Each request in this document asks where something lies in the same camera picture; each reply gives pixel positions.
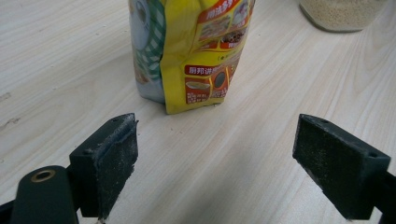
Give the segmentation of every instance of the wooden table surface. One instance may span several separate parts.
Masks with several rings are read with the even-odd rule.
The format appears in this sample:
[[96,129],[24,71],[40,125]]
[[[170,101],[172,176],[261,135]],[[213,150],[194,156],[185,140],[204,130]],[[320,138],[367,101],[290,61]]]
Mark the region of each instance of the wooden table surface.
[[136,89],[126,0],[1,0],[0,204],[134,112],[139,158],[107,223],[349,223],[292,158],[297,120],[396,158],[395,12],[389,1],[367,29],[329,34],[297,1],[257,1],[226,101],[169,116]]

